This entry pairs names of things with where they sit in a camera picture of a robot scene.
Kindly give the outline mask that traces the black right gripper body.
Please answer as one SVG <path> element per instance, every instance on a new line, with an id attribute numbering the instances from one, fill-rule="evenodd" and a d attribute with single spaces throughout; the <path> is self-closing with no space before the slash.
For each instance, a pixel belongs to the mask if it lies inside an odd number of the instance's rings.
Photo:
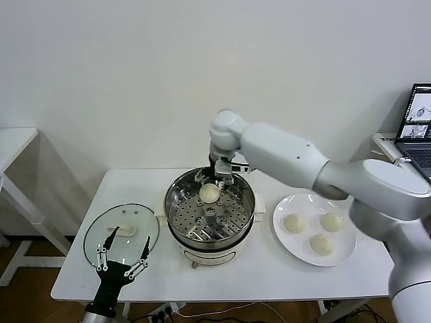
<path id="1" fill-rule="evenodd" d="M 208 180 L 210 182 L 215 182 L 216 180 L 215 165 L 216 165 L 217 158 L 210 153 L 208 156 L 208 160 L 209 160 L 209 165 L 205 169 L 205 175 L 208 177 Z"/>

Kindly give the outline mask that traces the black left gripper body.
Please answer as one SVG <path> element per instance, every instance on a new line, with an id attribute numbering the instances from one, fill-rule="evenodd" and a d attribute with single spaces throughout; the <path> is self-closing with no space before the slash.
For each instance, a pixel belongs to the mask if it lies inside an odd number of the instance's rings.
<path id="1" fill-rule="evenodd" d="M 115 261 L 107 262 L 107 270 L 97 271 L 100 284 L 92 302 L 86 306 L 86 312 L 100 316 L 116 316 L 117 305 L 121 289 L 133 282 L 125 273 L 131 266 Z"/>

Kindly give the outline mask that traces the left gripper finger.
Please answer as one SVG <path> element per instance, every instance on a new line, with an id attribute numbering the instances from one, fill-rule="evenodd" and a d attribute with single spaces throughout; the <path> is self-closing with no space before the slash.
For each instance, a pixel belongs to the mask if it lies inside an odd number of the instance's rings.
<path id="1" fill-rule="evenodd" d="M 147 258 L 150 253 L 150 242 L 151 237 L 148 236 L 140 259 L 136 263 L 134 263 L 128 271 L 125 272 L 125 277 L 129 280 L 134 280 L 148 267 Z"/>
<path id="2" fill-rule="evenodd" d="M 112 233 L 103 241 L 103 243 L 99 247 L 97 247 L 96 249 L 96 270 L 97 271 L 108 270 L 108 263 L 112 262 L 112 260 L 108 258 L 108 251 L 111 249 L 119 229 L 120 227 L 116 226 L 113 229 Z"/>

